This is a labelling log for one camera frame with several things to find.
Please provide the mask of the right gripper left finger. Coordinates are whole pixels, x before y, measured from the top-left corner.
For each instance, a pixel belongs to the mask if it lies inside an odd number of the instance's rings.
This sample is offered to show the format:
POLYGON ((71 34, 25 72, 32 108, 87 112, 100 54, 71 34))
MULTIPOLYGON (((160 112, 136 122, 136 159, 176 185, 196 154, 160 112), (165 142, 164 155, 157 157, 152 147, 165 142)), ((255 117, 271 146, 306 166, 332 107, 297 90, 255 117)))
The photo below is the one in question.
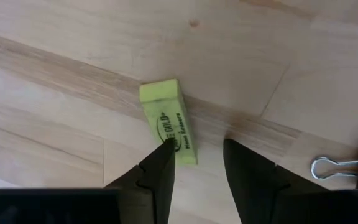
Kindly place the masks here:
POLYGON ((175 182, 175 147, 166 140, 106 186, 117 193, 122 224, 167 224, 175 182))

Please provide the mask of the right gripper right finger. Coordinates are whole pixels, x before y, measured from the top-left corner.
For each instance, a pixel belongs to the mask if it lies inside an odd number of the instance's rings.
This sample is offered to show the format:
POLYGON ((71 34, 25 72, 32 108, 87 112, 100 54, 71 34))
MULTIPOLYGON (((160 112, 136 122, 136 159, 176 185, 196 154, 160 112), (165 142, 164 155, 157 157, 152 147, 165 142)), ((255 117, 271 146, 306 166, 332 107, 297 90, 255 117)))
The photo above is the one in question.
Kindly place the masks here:
POLYGON ((242 223, 270 223, 277 196, 327 189, 301 177, 233 139, 223 142, 227 181, 242 223))

